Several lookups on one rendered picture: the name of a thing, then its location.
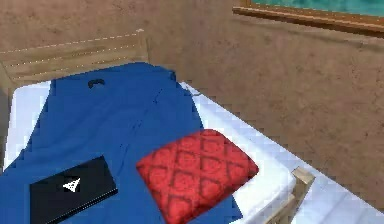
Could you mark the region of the wooden bed with white mattress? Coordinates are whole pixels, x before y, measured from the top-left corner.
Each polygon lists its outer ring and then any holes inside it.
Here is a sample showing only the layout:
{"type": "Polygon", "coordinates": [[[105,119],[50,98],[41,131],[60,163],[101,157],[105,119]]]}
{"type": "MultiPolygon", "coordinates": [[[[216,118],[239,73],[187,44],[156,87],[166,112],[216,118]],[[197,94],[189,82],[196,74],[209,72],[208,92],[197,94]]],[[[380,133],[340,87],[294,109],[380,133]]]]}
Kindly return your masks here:
{"type": "MultiPolygon", "coordinates": [[[[12,104],[4,164],[25,147],[54,78],[129,62],[147,62],[142,31],[115,37],[0,51],[0,93],[12,104]]],[[[236,193],[252,207],[233,224],[384,224],[384,214],[341,187],[188,84],[206,128],[256,157],[260,175],[236,193]]]]}

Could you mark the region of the red quilted pillow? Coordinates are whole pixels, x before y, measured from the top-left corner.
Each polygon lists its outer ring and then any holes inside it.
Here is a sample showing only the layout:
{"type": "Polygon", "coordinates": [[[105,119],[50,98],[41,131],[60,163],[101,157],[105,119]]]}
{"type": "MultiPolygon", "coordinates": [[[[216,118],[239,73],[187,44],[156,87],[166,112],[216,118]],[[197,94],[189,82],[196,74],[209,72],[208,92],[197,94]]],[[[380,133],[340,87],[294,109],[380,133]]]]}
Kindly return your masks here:
{"type": "Polygon", "coordinates": [[[222,133],[205,129],[142,158],[136,169],[166,224],[187,224],[257,175],[256,163],[222,133]]]}

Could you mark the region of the blue blanket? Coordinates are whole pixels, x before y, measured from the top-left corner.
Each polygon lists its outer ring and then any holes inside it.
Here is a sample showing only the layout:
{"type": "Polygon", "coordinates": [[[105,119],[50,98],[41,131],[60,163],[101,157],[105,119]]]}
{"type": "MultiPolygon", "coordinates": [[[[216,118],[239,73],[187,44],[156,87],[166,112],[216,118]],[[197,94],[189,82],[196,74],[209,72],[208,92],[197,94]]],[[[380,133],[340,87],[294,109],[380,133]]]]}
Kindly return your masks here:
{"type": "Polygon", "coordinates": [[[0,174],[0,224],[29,224],[30,184],[103,156],[117,194],[63,224],[165,224],[137,172],[152,151],[204,126],[173,71],[131,63],[56,79],[27,146],[0,174]],[[105,85],[88,88],[88,81],[105,85]]]}

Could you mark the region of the small black curved object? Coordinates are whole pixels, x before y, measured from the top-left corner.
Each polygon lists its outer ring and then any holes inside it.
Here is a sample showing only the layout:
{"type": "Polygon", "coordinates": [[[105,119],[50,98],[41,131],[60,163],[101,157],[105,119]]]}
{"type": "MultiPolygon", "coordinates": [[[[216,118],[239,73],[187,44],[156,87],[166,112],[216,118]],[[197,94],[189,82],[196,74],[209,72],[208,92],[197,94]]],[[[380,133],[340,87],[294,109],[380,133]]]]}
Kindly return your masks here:
{"type": "Polygon", "coordinates": [[[87,83],[88,88],[92,89],[95,85],[105,85],[105,80],[104,79],[93,79],[88,81],[87,83]]]}

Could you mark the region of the black closed laptop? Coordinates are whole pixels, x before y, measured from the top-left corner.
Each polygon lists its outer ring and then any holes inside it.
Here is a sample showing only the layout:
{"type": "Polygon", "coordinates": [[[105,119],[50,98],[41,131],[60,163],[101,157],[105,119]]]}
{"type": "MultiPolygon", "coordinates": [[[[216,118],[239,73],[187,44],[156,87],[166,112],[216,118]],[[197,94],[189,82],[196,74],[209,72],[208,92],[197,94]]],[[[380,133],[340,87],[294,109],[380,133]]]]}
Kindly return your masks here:
{"type": "Polygon", "coordinates": [[[30,224],[59,224],[118,189],[100,156],[31,184],[29,192],[30,224]]]}

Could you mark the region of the wooden framed teal picture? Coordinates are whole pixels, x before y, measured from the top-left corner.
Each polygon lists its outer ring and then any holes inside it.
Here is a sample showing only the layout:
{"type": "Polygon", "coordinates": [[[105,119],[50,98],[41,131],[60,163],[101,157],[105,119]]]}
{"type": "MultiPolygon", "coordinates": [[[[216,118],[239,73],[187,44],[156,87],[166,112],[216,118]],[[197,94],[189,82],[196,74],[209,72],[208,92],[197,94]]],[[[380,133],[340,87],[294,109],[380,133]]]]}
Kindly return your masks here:
{"type": "Polygon", "coordinates": [[[384,16],[295,8],[240,0],[237,15],[269,19],[384,39],[384,16]]]}

